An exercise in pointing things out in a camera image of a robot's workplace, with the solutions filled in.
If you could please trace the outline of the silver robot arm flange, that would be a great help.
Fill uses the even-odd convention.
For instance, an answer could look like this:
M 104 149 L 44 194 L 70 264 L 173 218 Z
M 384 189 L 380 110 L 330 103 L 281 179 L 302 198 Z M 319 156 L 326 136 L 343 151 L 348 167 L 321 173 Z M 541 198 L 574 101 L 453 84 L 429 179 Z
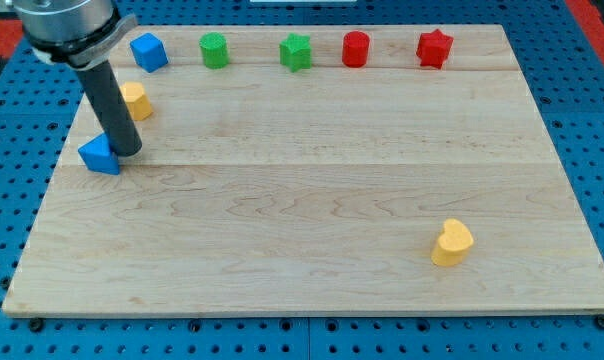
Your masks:
M 21 20 L 34 55 L 42 62 L 86 71 L 109 58 L 133 30 L 135 15 L 123 15 L 113 0 L 6 0 Z

